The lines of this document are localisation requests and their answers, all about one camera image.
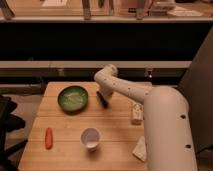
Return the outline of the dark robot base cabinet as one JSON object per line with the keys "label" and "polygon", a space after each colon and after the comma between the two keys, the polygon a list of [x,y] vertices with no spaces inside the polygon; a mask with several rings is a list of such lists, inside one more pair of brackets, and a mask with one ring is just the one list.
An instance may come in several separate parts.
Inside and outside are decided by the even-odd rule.
{"label": "dark robot base cabinet", "polygon": [[178,90],[188,100],[195,151],[213,145],[213,28],[197,51]]}

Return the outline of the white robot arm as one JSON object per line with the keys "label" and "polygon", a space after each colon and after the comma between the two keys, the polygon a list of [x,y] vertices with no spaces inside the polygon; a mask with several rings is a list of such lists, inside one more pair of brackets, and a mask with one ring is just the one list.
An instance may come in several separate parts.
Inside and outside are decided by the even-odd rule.
{"label": "white robot arm", "polygon": [[120,79],[113,64],[96,72],[94,80],[106,104],[117,92],[143,105],[148,171],[198,171],[189,104],[178,90]]}

